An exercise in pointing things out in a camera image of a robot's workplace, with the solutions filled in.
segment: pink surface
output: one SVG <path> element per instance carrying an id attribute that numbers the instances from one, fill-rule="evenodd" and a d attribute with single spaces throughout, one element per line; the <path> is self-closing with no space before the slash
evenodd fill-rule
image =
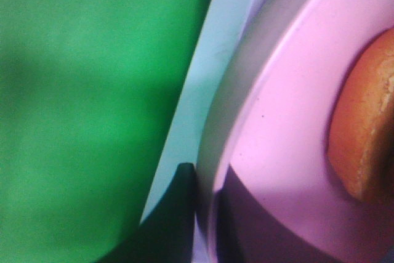
<path id="1" fill-rule="evenodd" d="M 267 80 L 267 75 L 261 72 L 270 68 L 266 64 L 285 44 L 291 32 L 289 27 L 295 27 L 294 19 L 303 12 L 308 1 L 269 0 L 237 48 L 215 94 L 196 167 L 200 191 L 197 218 L 212 263 L 217 262 L 218 193 L 223 187 L 233 148 L 257 89 Z"/>
<path id="2" fill-rule="evenodd" d="M 326 138 L 355 59 L 394 25 L 394 0 L 308 5 L 270 61 L 269 79 L 257 79 L 260 90 L 231 165 L 262 207 L 296 235 L 344 262 L 376 262 L 394 245 L 394 204 L 350 198 L 326 161 Z"/>

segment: baked pastry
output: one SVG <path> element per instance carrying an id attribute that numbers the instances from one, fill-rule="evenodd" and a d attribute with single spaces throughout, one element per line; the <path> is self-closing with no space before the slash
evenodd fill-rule
<path id="1" fill-rule="evenodd" d="M 328 158 L 358 200 L 393 196 L 394 28 L 361 54 L 347 78 L 332 116 Z"/>

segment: green cloth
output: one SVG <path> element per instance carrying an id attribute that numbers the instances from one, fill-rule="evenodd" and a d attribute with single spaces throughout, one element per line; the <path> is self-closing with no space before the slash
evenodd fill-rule
<path id="1" fill-rule="evenodd" d="M 208 4 L 0 0 L 1 263 L 136 230 Z"/>

